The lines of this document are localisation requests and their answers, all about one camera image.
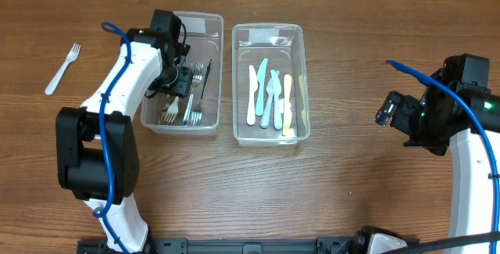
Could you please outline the white plastic fork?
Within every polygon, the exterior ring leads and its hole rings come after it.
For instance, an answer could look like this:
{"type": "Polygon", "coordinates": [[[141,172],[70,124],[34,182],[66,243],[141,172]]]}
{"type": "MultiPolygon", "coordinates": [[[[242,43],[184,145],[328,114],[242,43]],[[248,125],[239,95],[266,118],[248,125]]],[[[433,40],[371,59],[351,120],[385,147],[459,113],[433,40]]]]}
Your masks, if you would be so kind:
{"type": "Polygon", "coordinates": [[[179,111],[178,102],[179,102],[179,98],[175,97],[175,99],[173,100],[173,103],[170,104],[170,107],[168,108],[168,111],[167,111],[167,118],[166,118],[165,124],[170,124],[176,119],[178,111],[179,111]]]}

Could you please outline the dark handled metal fork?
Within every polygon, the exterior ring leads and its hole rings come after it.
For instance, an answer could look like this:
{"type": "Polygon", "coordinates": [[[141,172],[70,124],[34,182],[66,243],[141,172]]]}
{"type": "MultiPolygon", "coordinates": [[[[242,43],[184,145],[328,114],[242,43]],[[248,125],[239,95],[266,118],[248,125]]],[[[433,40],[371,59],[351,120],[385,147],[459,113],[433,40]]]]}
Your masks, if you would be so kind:
{"type": "Polygon", "coordinates": [[[197,103],[195,109],[193,110],[193,112],[191,114],[191,125],[192,126],[199,126],[201,124],[201,121],[202,121],[202,100],[203,100],[203,96],[205,93],[205,88],[206,88],[207,80],[208,80],[209,73],[211,70],[211,66],[212,66],[212,60],[209,60],[208,66],[205,68],[204,75],[202,76],[203,80],[202,80],[202,90],[201,90],[200,98],[198,100],[198,103],[197,103]]]}

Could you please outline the thick handled metal fork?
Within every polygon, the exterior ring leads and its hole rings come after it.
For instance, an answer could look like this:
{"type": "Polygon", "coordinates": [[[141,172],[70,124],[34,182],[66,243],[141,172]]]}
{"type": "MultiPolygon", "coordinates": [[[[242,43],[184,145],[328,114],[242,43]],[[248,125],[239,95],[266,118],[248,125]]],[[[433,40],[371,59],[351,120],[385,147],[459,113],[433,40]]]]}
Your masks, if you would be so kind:
{"type": "Polygon", "coordinates": [[[164,104],[164,106],[162,108],[161,116],[159,118],[159,124],[160,125],[163,125],[163,124],[166,123],[167,111],[168,111],[169,107],[170,107],[170,96],[166,95],[166,101],[165,101],[165,104],[164,104]]]}

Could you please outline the white plastic knife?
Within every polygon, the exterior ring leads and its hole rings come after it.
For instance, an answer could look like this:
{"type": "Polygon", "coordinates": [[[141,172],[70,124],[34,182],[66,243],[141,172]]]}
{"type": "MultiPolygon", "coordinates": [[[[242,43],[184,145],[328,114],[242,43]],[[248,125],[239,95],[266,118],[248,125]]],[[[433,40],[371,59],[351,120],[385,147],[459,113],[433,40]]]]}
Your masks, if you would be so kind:
{"type": "Polygon", "coordinates": [[[270,74],[273,81],[273,100],[274,100],[273,125],[274,128],[278,131],[281,130],[283,127],[283,120],[280,111],[280,94],[282,92],[281,82],[279,78],[279,73],[276,70],[271,70],[270,74]]]}
{"type": "Polygon", "coordinates": [[[247,125],[255,124],[255,92],[258,89],[257,74],[253,65],[248,66],[249,92],[248,92],[248,111],[246,116],[247,125]]]}

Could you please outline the light blue plastic knife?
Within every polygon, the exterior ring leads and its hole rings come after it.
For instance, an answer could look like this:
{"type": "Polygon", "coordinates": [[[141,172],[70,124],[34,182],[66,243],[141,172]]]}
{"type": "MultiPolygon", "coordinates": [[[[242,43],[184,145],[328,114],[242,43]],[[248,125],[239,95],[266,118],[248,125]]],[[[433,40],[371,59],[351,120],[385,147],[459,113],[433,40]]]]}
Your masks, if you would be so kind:
{"type": "Polygon", "coordinates": [[[270,124],[270,114],[273,104],[273,93],[274,93],[273,78],[270,78],[266,86],[266,93],[267,93],[267,101],[260,122],[260,127],[262,129],[266,129],[270,124]]]}

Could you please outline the yellow plastic knife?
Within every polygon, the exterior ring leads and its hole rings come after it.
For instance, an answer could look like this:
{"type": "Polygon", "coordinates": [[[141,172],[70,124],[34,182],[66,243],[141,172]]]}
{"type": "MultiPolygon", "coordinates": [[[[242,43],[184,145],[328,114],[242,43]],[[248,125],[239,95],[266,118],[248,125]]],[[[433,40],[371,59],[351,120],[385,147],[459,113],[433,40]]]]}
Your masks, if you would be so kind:
{"type": "Polygon", "coordinates": [[[284,76],[284,124],[283,124],[283,136],[288,136],[290,127],[291,127],[291,86],[292,86],[292,76],[290,74],[286,74],[284,76]]]}

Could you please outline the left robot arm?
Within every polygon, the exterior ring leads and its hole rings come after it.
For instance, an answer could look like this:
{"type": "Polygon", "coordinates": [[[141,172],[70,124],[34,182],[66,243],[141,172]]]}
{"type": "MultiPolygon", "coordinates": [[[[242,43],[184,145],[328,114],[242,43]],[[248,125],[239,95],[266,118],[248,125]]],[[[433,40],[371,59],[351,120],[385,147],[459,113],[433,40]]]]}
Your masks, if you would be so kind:
{"type": "Polygon", "coordinates": [[[63,107],[55,118],[59,185],[91,208],[105,232],[97,242],[79,242],[79,253],[155,253],[151,228],[142,220],[133,191],[139,157],[132,120],[143,98],[188,94],[193,73],[184,61],[190,50],[180,17],[157,9],[149,27],[123,32],[120,54],[98,90],[78,108],[63,107]]]}

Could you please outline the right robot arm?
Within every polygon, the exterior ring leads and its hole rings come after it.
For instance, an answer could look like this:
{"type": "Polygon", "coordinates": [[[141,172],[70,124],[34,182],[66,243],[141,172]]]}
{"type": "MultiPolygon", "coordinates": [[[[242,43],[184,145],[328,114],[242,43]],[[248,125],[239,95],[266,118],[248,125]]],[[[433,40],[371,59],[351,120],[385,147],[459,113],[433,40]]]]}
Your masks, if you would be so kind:
{"type": "Polygon", "coordinates": [[[396,70],[425,86],[421,98],[397,91],[387,94],[375,121],[408,136],[406,147],[436,156],[452,156],[452,212],[448,238],[412,246],[393,234],[385,241],[409,253],[499,251],[499,97],[488,87],[490,62],[470,55],[445,59],[426,75],[391,60],[396,70]]]}

